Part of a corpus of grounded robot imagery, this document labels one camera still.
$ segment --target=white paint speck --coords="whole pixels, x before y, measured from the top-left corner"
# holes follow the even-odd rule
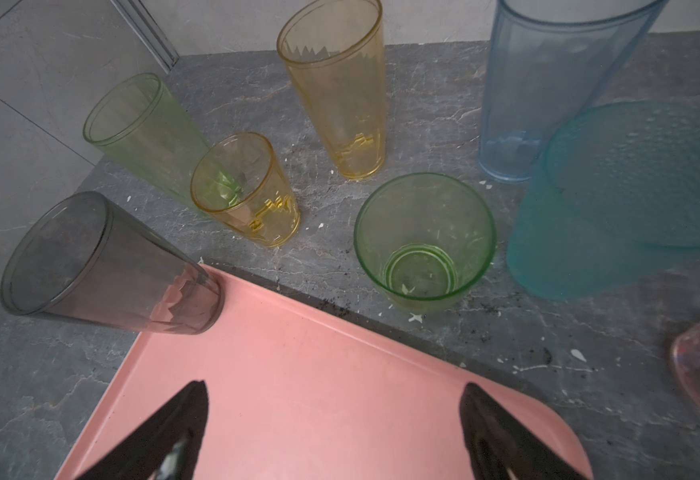
[[[583,362],[587,362],[587,360],[585,359],[585,356],[582,355],[582,352],[580,352],[580,351],[577,350],[577,349],[573,349],[573,350],[571,351],[571,356],[574,357],[574,358],[577,359],[577,360],[581,360],[581,361],[583,361]]]

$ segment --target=gray marble countertop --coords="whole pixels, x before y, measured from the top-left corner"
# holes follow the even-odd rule
[[[197,260],[538,398],[574,429],[599,480],[700,478],[700,414],[680,396],[666,360],[672,338],[700,320],[700,261],[576,301],[523,292],[504,249],[524,186],[494,184],[476,164],[487,58],[486,42],[389,47],[387,162],[357,183],[330,173],[275,52],[182,58],[167,83],[206,136],[259,131],[284,162],[302,224],[275,250],[231,234],[107,159],[81,189],[104,193]],[[643,98],[700,107],[700,32],[649,36],[603,101]],[[499,239],[485,278],[422,323],[388,308],[352,248],[364,199],[414,171],[477,188]],[[0,309],[0,479],[54,476],[134,338]]]

